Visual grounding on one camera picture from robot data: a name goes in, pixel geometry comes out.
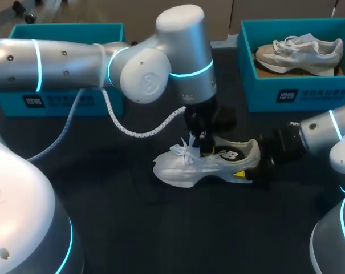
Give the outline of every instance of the grey sneaker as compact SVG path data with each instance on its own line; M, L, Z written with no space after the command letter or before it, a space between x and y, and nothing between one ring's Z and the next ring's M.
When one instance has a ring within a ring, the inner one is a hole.
M343 41L320 41L310 33L289 36L260 47L255 55L261 65L279 74L302 69L317 76L334 76L334 68L343 56Z

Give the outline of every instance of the shoe insole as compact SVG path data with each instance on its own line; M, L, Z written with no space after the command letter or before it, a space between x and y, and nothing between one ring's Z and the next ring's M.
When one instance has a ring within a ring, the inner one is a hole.
M217 146L215 147L214 151L216 154L222 157L223 160L229 162L236 162L246 158L245 154L235 147Z

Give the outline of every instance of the white sneaker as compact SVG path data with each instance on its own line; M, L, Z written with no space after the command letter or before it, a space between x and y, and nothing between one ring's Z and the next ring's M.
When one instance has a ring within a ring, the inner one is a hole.
M219 152L200 157L200 149L192 147L194 137L190 134L189 145L182 140L184 146L177 144L154 160L153 172L161 181L175 187L193 187L200 179L211 175L231 183L251 183L234 174L258 165L260 150L257 141L233 143L216 136L214 139Z
M343 41L320 41L310 33L289 36L258 48L255 55L261 65L279 74L302 69L318 76L334 76L334 68L343 56Z

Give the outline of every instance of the teal box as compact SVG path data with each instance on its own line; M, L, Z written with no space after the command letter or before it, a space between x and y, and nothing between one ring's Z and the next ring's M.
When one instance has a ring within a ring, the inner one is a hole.
M56 40L76 43L110 43L125 41L122 23L72 23L16 25L9 38ZM7 117L68 116L79 90L0 93L0 106ZM107 89L113 110L123 114L124 98L120 91ZM34 107L41 102L41 107ZM108 111L100 91L88 89L81 97L76 116L106 116Z
M274 40L311 33L324 41L344 43L344 76L259 78L252 53ZM238 39L240 74L249 111L326 111L345 105L345 19L242 21Z

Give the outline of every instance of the black mat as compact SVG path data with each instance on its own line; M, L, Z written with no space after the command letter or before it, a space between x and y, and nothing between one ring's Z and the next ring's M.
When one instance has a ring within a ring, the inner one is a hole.
M215 50L213 57L218 100L234 106L239 118L237 127L222 137L248 140L316 114L248 114L237 52ZM169 88L150 106L128 103L121 122L130 130L148 131L178 107ZM8 120L1 133L15 152L27 157L51 143L63 123ZM35 137L37 132L43 137ZM108 118L77 119L60 148L37 163L79 232L86 274L313 274L309 239L325 211L318 201L323 191L331 196L337 189L327 158L284 166L270 191L214 179L187 190L155 181L152 160L186 133L182 117L149 139L123 135ZM311 178L313 170L319 175Z

